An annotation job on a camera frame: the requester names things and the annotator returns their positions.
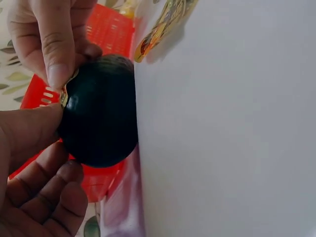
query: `skin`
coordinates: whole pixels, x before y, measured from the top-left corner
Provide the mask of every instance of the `skin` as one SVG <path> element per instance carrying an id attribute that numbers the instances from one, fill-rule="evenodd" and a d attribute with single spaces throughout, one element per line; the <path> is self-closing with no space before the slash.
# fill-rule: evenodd
<path id="1" fill-rule="evenodd" d="M 82 224 L 87 196 L 82 166 L 68 161 L 56 129 L 58 104 L 0 112 L 0 233 L 2 237 L 73 237 Z M 7 182 L 30 157 L 40 156 Z"/>
<path id="2" fill-rule="evenodd" d="M 97 0 L 11 0 L 7 25 L 22 64 L 59 90 L 76 67 L 101 56 L 85 36 Z M 82 166 L 56 142 L 60 105 L 0 112 L 2 237 L 74 237 L 87 197 Z M 40 156 L 8 181 L 29 158 Z"/>

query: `white wall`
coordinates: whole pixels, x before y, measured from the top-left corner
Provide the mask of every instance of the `white wall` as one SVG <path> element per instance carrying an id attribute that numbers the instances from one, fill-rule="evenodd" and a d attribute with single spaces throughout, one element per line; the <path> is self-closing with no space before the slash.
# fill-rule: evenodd
<path id="1" fill-rule="evenodd" d="M 315 11 L 200 0 L 136 65 L 148 237 L 312 236 Z"/>

